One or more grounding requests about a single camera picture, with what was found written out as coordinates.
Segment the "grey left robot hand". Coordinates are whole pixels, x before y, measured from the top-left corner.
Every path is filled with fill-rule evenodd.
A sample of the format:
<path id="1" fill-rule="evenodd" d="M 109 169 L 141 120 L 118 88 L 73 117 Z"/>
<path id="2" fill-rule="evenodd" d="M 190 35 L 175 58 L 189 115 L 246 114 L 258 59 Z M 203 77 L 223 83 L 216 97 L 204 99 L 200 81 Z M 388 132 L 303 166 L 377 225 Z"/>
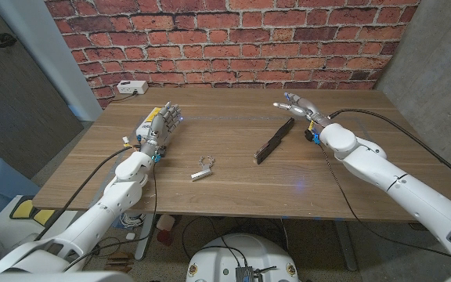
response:
<path id="1" fill-rule="evenodd" d="M 171 134 L 182 121 L 178 104 L 168 101 L 162 107 L 155 107 L 136 129 L 136 137 L 141 143 L 141 152 L 150 155 L 166 154 Z"/>

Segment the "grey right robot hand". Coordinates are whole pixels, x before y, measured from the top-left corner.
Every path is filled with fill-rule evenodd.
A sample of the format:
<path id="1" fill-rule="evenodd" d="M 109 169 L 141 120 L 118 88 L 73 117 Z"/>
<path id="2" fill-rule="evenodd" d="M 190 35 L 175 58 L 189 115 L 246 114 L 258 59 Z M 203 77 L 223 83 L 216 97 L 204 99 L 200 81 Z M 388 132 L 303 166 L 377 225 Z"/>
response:
<path id="1" fill-rule="evenodd" d="M 300 117 L 305 117 L 309 121 L 314 121 L 316 124 L 327 127 L 332 121 L 323 115 L 316 105 L 309 100 L 302 98 L 291 92 L 285 92 L 284 97 L 287 103 L 274 103 L 273 106 L 282 110 L 288 110 L 292 114 Z"/>

